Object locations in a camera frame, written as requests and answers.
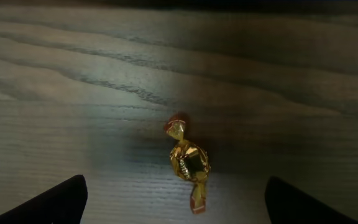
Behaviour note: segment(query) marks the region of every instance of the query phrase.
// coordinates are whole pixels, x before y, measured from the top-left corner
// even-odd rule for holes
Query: gold candy wrapper
[[[205,212],[205,184],[211,167],[206,151],[184,139],[185,129],[186,122],[179,116],[172,117],[164,126],[164,130],[169,136],[179,140],[170,154],[173,171],[183,180],[194,183],[190,208],[194,214],[200,214]]]

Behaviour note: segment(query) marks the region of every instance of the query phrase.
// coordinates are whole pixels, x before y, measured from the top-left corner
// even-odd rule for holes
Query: wrapped candy
[[[211,167],[206,151],[184,139],[185,128],[186,122],[177,115],[164,126],[164,130],[169,136],[179,140],[171,151],[171,164],[177,176],[194,183],[190,208],[194,214],[199,214],[205,212],[205,184]]]

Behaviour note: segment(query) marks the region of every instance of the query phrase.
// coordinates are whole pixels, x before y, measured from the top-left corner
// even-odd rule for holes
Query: candy
[[[185,129],[186,122],[179,115],[173,116],[164,126],[169,136],[179,140],[171,151],[171,164],[177,176],[195,184],[190,197],[190,208],[194,214],[199,214],[205,212],[205,184],[211,167],[206,151],[184,139]]]

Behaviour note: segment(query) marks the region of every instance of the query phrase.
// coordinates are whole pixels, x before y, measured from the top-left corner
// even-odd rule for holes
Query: shiny gold wrapper
[[[177,176],[195,184],[190,197],[190,208],[194,214],[199,214],[205,212],[205,184],[211,167],[206,151],[184,139],[185,129],[186,122],[179,116],[172,117],[164,126],[169,136],[179,140],[171,151],[171,164]]]

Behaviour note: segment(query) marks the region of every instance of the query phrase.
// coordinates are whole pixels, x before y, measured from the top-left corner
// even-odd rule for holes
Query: wooden table
[[[0,214],[83,174],[83,223],[265,224],[277,175],[358,220],[358,3],[278,12],[0,4]],[[178,111],[212,157],[200,216]]]

